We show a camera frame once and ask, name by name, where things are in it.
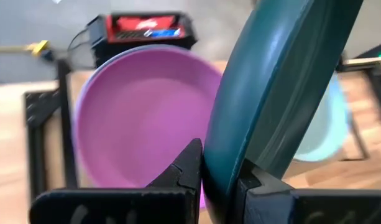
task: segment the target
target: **grey floor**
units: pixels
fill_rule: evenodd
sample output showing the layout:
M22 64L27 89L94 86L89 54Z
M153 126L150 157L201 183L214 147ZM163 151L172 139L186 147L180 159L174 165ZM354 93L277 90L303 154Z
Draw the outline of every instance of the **grey floor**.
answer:
M59 49L98 14L112 11L181 10L192 18L199 42L193 50L208 60L227 59L252 10L251 0L0 0L0 45L49 40ZM346 45L354 57L381 43L381 0L364 0ZM80 55L82 63L90 56ZM54 78L53 69L28 55L0 54L0 83Z

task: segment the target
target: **wooden table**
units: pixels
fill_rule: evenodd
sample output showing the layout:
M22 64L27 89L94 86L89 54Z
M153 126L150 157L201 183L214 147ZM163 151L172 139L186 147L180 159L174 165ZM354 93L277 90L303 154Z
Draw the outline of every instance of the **wooden table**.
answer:
M226 63L215 65L223 70ZM81 86L91 72L76 72L70 80L71 98L75 101ZM368 161L338 162L338 158L355 157L357 149L350 134L343 153L320 164L293 162L286 181L294 187L319 188L381 188L381 112L372 96L368 83L359 72L340 77L347 95L349 108L372 153ZM0 85L0 223L27 222L28 177L24 97L26 91L52 90L55 81ZM54 116L46 127L47 173L51 189L64 186L60 142L59 116ZM81 172L81 186L89 185ZM201 223L209 223L208 214L201 212Z

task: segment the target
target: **wooden surface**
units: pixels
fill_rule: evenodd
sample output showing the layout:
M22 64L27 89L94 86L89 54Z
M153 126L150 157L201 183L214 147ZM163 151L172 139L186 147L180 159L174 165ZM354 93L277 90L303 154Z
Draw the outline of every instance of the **wooden surface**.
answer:
M225 63L216 63L223 70ZM77 72L71 76L71 97L75 101L79 90L91 72ZM313 188L374 188L381 189L381 111L372 96L368 83L357 72L340 75L348 105L360 128L372 157L368 161L339 162L343 157L357 157L358 151L349 134L343 151L322 163L293 162L285 181L294 187ZM56 82L0 85L0 223L26 223L28 209L28 178L26 131L24 123L25 91L52 90ZM64 186L61 167L59 116L54 116L46 128L46 150L49 187ZM81 174L81 185L89 186ZM209 223L206 211L200 223Z

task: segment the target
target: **pink bowl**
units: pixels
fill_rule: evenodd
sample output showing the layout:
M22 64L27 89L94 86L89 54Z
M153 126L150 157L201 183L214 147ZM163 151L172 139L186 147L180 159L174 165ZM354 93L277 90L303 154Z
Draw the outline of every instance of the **pink bowl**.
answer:
M145 187L193 138L204 142L220 80L178 47L141 47L107 61L81 90L73 122L76 155L93 183Z

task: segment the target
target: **concrete floor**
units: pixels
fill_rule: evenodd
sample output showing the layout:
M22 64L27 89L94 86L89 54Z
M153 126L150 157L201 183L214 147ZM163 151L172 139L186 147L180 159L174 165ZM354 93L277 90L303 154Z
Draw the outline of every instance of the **concrete floor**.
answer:
M227 59L252 10L252 0L5 0L0 1L0 45L50 40L67 48L72 37L98 14L111 11L181 10L192 18L199 42L193 50L208 60ZM381 0L364 0L346 45L354 57L381 43ZM82 64L90 63L84 53ZM0 83L51 80L53 68L28 55L0 54Z

